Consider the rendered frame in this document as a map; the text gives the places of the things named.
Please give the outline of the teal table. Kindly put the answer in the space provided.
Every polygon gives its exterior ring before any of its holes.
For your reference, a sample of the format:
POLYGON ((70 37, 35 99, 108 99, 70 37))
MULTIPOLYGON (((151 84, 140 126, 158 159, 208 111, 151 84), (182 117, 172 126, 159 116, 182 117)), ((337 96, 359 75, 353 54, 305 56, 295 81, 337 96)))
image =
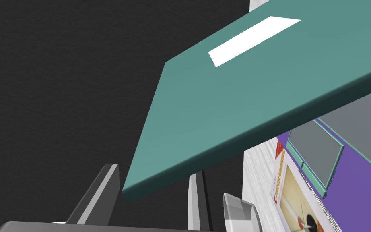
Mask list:
POLYGON ((122 194, 137 200, 371 94, 371 0, 269 0, 167 61, 122 194), (298 23, 215 67, 270 17, 298 23))

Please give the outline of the teal framed grey panel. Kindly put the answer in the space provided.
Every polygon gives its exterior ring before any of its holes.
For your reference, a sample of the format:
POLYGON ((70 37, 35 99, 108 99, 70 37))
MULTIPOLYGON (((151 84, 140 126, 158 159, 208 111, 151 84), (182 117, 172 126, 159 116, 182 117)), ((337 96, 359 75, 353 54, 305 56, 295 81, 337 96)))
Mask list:
POLYGON ((325 197, 344 153, 371 165, 371 94, 290 130, 286 148, 325 197))

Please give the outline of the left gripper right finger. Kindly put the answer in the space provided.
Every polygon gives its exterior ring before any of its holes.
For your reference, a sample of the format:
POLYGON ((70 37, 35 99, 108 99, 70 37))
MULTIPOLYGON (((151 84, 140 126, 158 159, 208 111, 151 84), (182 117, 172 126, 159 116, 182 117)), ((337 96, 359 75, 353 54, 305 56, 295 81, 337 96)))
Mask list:
POLYGON ((213 231, 204 171, 189 177, 188 230, 213 231))

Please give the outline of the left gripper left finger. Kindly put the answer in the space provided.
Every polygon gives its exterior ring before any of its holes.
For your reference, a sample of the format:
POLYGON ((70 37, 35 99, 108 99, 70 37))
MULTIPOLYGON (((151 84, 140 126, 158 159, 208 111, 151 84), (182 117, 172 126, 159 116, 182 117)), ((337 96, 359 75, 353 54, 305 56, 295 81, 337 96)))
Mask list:
POLYGON ((107 226, 119 191, 119 166, 104 165, 66 224, 107 226))

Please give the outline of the book with beige cover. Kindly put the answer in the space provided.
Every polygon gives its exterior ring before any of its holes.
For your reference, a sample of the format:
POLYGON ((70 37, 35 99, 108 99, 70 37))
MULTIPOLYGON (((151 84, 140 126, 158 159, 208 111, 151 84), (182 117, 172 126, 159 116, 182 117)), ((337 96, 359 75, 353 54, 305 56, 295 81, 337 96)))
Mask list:
POLYGON ((263 232, 342 232, 277 138, 244 151, 242 198, 256 207, 263 232))

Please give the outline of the white flat sheet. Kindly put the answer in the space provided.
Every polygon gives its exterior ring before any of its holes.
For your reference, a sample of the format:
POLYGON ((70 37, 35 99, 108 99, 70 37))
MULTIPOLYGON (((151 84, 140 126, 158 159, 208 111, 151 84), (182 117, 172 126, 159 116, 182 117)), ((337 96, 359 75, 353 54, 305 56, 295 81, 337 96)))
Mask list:
POLYGON ((214 66, 219 67, 299 21, 301 20, 270 16, 209 51, 208 54, 214 66))

